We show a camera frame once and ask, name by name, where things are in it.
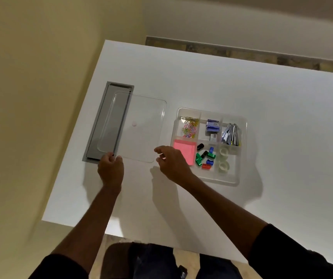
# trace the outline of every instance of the sticky note pad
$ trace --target sticky note pad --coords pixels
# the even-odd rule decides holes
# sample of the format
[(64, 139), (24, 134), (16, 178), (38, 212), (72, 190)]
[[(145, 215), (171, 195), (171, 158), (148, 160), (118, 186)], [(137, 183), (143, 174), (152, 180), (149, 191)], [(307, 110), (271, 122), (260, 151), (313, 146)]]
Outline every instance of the sticky note pad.
[(195, 161), (196, 142), (174, 140), (173, 148), (180, 150), (188, 165), (193, 165)]

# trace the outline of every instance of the jeans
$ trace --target jeans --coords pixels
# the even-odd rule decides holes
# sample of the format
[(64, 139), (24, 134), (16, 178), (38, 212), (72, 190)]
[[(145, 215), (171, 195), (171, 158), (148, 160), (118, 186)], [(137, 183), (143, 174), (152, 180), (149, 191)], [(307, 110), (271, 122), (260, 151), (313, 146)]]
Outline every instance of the jeans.
[[(180, 279), (173, 248), (155, 244), (133, 244), (129, 252), (130, 278)], [(200, 254), (196, 279), (242, 279), (230, 260)]]

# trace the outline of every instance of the forearm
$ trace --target forearm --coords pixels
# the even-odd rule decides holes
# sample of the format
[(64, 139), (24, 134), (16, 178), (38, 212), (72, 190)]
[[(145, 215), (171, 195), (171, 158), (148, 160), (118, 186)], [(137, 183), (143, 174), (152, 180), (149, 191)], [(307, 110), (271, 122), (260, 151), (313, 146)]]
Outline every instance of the forearm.
[(103, 187), (79, 223), (53, 250), (63, 254), (90, 272), (102, 242), (117, 194)]
[(231, 242), (248, 259), (255, 239), (267, 223), (226, 199), (196, 176), (181, 186), (196, 198)]

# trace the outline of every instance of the yellow wall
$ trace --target yellow wall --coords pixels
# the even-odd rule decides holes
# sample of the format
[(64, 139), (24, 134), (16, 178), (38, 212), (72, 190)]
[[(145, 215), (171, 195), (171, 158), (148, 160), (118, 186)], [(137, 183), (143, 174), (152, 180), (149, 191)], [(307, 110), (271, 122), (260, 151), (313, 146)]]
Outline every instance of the yellow wall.
[(0, 0), (0, 276), (69, 231), (39, 219), (103, 42), (145, 37), (141, 0)]

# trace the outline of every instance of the white table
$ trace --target white table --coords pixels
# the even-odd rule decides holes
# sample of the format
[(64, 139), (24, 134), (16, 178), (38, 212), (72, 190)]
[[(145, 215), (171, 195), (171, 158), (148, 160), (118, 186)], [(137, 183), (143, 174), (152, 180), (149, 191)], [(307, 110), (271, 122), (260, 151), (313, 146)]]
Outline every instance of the white table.
[[(216, 191), (333, 263), (333, 73), (106, 41), (43, 220), (74, 226), (101, 182), (82, 161), (108, 81), (167, 102), (160, 144), (179, 107), (248, 120), (247, 166), (238, 187)], [(107, 234), (245, 262), (184, 189), (153, 164), (124, 159), (123, 189)]]

